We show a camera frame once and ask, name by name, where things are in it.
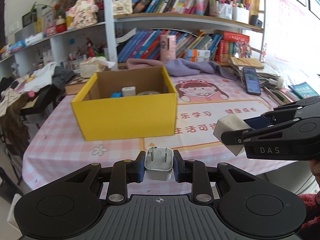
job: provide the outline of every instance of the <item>smartphone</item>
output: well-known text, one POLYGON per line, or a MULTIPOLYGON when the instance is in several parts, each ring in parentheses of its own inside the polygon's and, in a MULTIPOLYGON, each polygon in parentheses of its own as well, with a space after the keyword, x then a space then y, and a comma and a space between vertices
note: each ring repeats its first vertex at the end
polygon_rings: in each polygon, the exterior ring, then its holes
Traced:
POLYGON ((244 67, 242 69, 245 85, 247 87, 247 93, 250 95, 261 95, 259 79, 257 77, 257 72, 254 68, 244 67))

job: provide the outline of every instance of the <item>teal book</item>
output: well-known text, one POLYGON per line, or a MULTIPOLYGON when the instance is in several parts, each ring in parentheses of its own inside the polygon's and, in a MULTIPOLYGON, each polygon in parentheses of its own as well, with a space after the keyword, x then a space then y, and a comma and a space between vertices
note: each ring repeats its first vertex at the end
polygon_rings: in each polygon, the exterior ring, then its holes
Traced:
POLYGON ((301 99, 319 96, 319 94, 312 87, 310 87, 307 82, 303 82, 299 85, 292 85, 289 86, 289 88, 301 99))

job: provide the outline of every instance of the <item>gray ribbed plate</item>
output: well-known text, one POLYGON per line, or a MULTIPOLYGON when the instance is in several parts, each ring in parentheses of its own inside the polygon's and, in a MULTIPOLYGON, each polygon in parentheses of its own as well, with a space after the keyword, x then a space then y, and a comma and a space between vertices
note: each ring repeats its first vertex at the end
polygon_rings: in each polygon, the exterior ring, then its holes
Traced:
MULTIPOLYGON (((69 240, 257 240, 231 231, 212 208, 187 196, 139 196, 107 208, 102 219, 69 240)), ((299 240, 296 235, 283 240, 299 240)))

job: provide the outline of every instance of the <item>cartoon girl illustration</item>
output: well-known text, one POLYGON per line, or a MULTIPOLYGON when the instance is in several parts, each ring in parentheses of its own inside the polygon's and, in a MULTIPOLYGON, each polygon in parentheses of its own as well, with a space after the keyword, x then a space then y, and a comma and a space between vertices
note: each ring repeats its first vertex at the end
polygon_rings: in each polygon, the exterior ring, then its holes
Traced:
POLYGON ((179 97, 184 102, 203 102, 227 100, 229 96, 216 85, 205 80, 180 80, 176 85, 179 97))

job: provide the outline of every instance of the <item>pink checkered tablecloth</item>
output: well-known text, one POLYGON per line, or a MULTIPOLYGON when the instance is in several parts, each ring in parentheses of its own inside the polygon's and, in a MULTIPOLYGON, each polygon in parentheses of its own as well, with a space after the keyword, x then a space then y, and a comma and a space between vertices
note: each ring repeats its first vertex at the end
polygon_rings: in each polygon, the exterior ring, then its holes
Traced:
MULTIPOLYGON (((66 96, 45 121, 24 154, 22 175, 25 182, 34 190, 89 163, 99 162, 102 167, 109 167, 119 160, 135 159, 140 150, 160 143, 166 143, 162 145, 165 147, 179 149, 184 159, 201 160, 207 166, 227 162, 252 174, 265 173, 291 163, 252 160, 247 159, 245 154, 234 156, 225 146, 212 139, 214 122, 220 117, 240 113, 245 119, 276 107, 266 93, 263 92, 260 97, 248 95, 239 81, 227 80, 219 75, 201 74, 171 79, 179 92, 176 135, 86 142, 71 110, 70 102, 74 96, 66 96), (198 85, 186 85, 191 80, 198 85), (212 89, 216 93, 210 96, 212 89)), ((178 184, 174 181, 174 176, 166 182, 151 181, 145 176, 142 183, 128 185, 129 196, 188 192, 191 192, 191 184, 178 184)))

